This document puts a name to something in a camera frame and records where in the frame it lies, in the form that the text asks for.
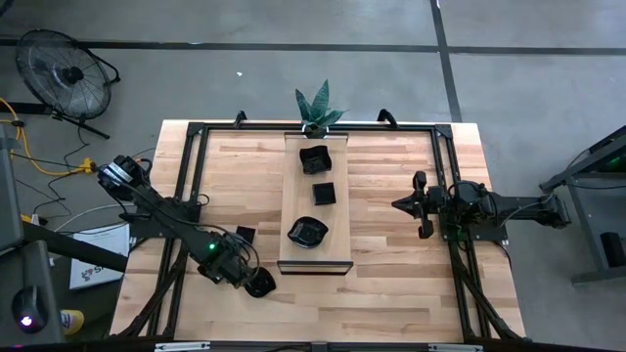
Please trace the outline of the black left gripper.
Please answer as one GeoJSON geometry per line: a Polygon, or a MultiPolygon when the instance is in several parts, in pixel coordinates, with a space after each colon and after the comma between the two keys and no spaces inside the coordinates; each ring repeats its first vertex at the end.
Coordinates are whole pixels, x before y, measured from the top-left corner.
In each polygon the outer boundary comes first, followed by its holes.
{"type": "Polygon", "coordinates": [[[245,290],[249,295],[254,295],[254,286],[248,284],[251,280],[255,280],[261,274],[262,267],[250,267],[242,257],[237,254],[232,263],[223,270],[216,272],[223,280],[231,284],[235,288],[245,286],[245,290]]]}

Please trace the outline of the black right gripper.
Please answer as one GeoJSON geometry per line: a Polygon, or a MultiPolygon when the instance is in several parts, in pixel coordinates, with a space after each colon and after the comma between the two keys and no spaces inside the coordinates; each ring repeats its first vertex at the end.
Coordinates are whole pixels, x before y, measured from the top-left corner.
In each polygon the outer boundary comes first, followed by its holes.
{"type": "Polygon", "coordinates": [[[409,215],[414,215],[422,221],[418,229],[420,239],[428,239],[434,234],[434,225],[428,219],[429,214],[442,215],[444,224],[449,228],[458,228],[453,214],[453,201],[449,192],[441,186],[425,188],[426,175],[417,171],[414,175],[414,193],[404,198],[394,200],[392,207],[409,215]]]}

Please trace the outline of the black leaf-shaped bowl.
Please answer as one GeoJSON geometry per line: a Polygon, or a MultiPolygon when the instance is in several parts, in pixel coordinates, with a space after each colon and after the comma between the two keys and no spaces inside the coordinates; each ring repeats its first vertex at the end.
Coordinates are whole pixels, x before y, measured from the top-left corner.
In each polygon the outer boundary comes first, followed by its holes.
{"type": "Polygon", "coordinates": [[[259,274],[255,280],[248,282],[248,284],[254,286],[254,295],[251,295],[254,298],[264,297],[277,288],[271,273],[266,268],[262,268],[261,274],[259,274]]]}
{"type": "Polygon", "coordinates": [[[293,223],[288,238],[300,247],[311,249],[321,244],[328,231],[328,226],[322,221],[303,216],[293,223]]]}

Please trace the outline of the black square-rimmed bowl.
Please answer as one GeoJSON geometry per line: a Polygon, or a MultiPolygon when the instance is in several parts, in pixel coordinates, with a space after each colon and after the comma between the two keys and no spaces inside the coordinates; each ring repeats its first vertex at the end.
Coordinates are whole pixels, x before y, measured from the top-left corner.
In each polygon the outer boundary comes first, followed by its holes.
{"type": "Polygon", "coordinates": [[[329,149],[325,145],[300,149],[299,158],[302,163],[303,173],[306,175],[314,175],[332,169],[332,159],[329,149]]]}

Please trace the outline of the white round plant pot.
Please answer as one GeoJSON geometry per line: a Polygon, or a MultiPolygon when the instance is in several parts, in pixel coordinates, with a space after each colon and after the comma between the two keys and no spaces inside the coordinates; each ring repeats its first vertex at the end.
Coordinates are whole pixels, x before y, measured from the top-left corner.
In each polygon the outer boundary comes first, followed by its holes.
{"type": "Polygon", "coordinates": [[[310,123],[302,126],[302,134],[307,139],[325,139],[329,133],[330,127],[324,123],[310,123]]]}

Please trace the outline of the green snake plant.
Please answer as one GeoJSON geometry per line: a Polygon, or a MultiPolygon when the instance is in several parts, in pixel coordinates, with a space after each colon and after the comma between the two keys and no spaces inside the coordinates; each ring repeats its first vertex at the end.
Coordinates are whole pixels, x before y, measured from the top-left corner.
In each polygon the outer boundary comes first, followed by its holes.
{"type": "Polygon", "coordinates": [[[329,108],[330,86],[326,79],[312,103],[309,103],[303,93],[295,89],[295,100],[300,112],[302,122],[311,128],[326,128],[338,122],[345,114],[345,110],[332,110],[329,108]]]}

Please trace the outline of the white printed sign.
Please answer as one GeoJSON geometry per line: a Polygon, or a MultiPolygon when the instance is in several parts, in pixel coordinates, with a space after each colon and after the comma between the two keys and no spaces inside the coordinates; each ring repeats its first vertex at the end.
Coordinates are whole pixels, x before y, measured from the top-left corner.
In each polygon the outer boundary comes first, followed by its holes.
{"type": "Polygon", "coordinates": [[[71,290],[119,281],[130,250],[130,227],[111,225],[72,235],[83,243],[85,254],[72,258],[69,284],[71,290]]]}

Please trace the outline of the black diagonal beam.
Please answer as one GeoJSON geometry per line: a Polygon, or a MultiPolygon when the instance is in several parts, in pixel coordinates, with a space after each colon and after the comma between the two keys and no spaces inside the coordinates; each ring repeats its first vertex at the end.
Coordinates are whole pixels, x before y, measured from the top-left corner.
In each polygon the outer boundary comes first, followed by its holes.
{"type": "Polygon", "coordinates": [[[66,257],[80,260],[118,272],[124,272],[127,257],[104,248],[100,248],[88,242],[81,242],[72,237],[59,235],[44,227],[31,223],[22,223],[23,241],[44,241],[48,250],[66,257]]]}

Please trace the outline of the yellow container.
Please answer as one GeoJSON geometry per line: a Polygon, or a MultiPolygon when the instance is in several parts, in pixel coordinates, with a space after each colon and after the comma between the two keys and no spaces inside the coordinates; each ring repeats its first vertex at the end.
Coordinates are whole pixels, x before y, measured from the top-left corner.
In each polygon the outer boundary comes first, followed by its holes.
{"type": "Polygon", "coordinates": [[[79,332],[84,325],[84,314],[80,310],[63,309],[60,311],[61,326],[64,335],[79,332]]]}

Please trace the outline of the black floor fan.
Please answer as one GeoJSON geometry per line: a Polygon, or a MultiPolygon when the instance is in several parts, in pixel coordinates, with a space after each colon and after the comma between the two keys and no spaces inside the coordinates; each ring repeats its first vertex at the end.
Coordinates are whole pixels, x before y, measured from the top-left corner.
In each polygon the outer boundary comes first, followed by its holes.
{"type": "Polygon", "coordinates": [[[82,42],[55,30],[33,29],[18,39],[15,63],[29,92],[64,120],[104,139],[88,125],[109,107],[118,69],[82,42]]]}

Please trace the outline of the black aluminium table frame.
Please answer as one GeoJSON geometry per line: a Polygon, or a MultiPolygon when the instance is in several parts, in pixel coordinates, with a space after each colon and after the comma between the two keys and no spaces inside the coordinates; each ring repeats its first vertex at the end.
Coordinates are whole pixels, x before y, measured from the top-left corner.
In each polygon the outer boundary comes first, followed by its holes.
{"type": "Polygon", "coordinates": [[[211,341],[459,342],[477,329],[478,311],[458,307],[451,246],[439,235],[418,237],[418,223],[394,209],[415,171],[449,173],[435,156],[432,122],[348,124],[347,185],[353,268],[344,276],[279,273],[283,203],[283,123],[210,124],[200,190],[210,202],[203,220],[255,230],[254,247],[275,275],[263,298],[216,285],[189,265],[174,335],[211,341]]]}

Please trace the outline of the wooden shelf with black frame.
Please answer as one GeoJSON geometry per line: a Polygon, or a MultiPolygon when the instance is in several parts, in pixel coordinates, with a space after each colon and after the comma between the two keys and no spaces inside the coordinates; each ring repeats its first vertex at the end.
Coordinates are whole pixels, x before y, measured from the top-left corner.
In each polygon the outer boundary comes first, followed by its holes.
{"type": "Polygon", "coordinates": [[[325,139],[285,135],[283,200],[280,254],[277,261],[283,275],[344,276],[353,267],[351,259],[350,210],[347,166],[348,135],[330,134],[325,139]],[[300,149],[325,145],[332,159],[330,171],[306,175],[299,158],[300,149]],[[333,182],[336,203],[316,205],[312,186],[333,182]],[[329,231],[321,244],[307,249],[288,238],[288,231],[300,217],[322,221],[329,231]]]}

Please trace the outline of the silver metal bracket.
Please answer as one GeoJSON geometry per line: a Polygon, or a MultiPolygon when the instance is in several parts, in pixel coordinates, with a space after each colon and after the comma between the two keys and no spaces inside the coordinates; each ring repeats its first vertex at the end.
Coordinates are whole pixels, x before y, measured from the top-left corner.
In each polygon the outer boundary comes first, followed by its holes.
{"type": "Polygon", "coordinates": [[[484,352],[481,345],[434,343],[427,348],[428,352],[484,352]]]}
{"type": "Polygon", "coordinates": [[[154,352],[205,352],[210,348],[209,341],[176,341],[157,343],[154,352]]]}

